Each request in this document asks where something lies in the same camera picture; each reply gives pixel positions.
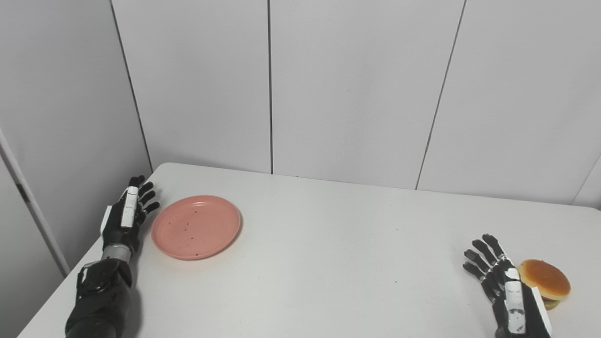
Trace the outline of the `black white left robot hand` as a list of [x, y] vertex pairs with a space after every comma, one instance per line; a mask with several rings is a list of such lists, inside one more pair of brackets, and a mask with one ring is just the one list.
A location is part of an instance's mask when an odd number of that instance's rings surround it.
[[131, 254], [139, 250], [141, 225], [161, 206], [153, 201], [156, 195], [153, 182], [144, 175], [131, 177], [118, 201], [105, 212], [101, 225], [103, 250], [114, 246], [124, 246]]

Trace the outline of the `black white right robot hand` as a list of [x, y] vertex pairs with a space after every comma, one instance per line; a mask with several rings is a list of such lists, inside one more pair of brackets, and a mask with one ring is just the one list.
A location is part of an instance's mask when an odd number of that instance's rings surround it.
[[472, 241], [464, 251], [463, 268], [481, 285], [490, 301], [496, 338], [550, 338], [552, 326], [537, 287], [522, 280], [517, 267], [490, 234]]

